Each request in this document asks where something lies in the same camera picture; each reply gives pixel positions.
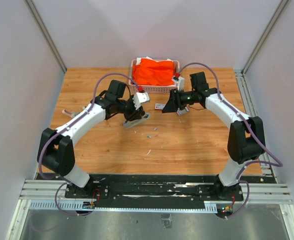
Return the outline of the black silver stapler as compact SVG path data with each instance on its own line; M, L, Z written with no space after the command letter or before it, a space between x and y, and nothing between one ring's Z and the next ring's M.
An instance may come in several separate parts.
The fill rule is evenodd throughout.
M150 112L146 112L142 117L141 119L136 119L136 120L132 120L132 121L128 121L128 120L125 120L122 124L122 126L125 128L125 129L130 129L132 127L135 127L136 125L139 125L141 123L143 123L144 121L148 120L149 118L151 117L151 113Z

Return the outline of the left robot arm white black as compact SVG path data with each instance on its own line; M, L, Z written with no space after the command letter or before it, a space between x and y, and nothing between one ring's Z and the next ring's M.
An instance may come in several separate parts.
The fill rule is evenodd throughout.
M77 116L56 129L46 128L41 134L38 166L46 167L77 186L76 191L83 198L94 193L94 185L89 174L76 164L74 147L77 142L95 125L117 114L124 116L124 128L131 128L150 117L143 109L143 104L150 101L149 94L136 92L125 100L126 88L126 83L112 80L108 89L95 96Z

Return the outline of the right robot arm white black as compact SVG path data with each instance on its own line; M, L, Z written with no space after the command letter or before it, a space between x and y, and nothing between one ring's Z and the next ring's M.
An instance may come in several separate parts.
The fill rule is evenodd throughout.
M263 121L258 116L251 117L235 108L217 88L210 88L204 72L190 76L191 90L172 89L163 107L163 113L174 113L188 105L200 104L215 114L229 130L227 151L229 159L214 182L214 196L227 199L237 191L239 179L246 164L257 162L265 152Z

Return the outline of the pink plastic basket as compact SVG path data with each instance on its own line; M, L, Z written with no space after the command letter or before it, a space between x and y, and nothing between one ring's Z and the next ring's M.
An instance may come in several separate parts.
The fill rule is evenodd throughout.
M180 71L180 62L178 60L172 61L174 64L174 73ZM137 65L137 59L133 59L130 64L129 74L133 78L133 67ZM158 85L142 85L143 89L150 94L168 94L170 90L176 89L178 87L178 82L173 81L172 85L168 86L158 86ZM137 86L130 80L128 80L128 86L130 90L134 93L138 91Z

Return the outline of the orange cloth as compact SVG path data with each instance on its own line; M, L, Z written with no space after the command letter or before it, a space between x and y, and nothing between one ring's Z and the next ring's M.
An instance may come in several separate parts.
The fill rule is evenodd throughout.
M174 71L173 61L143 59L139 65L133 66L132 79L139 85L169 86L173 85Z

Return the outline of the white paper in basket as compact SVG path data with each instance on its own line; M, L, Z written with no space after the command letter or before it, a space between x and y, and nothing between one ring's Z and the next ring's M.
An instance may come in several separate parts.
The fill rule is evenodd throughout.
M154 62L165 62L165 61L169 61L169 62L172 62L172 60L170 59L170 58L167 58L167 59L153 59L153 58L151 58L151 57L148 57L148 56L146 56L146 57L137 57L135 60L136 60L136 62L135 62L135 65L140 65L141 64L141 61L143 60L143 59L147 59L147 60L151 60L151 61L154 61Z

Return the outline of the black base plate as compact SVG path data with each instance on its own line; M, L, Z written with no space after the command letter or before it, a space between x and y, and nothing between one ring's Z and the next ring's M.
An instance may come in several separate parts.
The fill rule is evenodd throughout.
M241 202L242 188L226 199L219 199L212 190L215 175L164 175L164 174L90 174L90 185L79 188L68 185L67 199L97 200L104 207L177 207L182 204L195 206L193 202L206 201Z

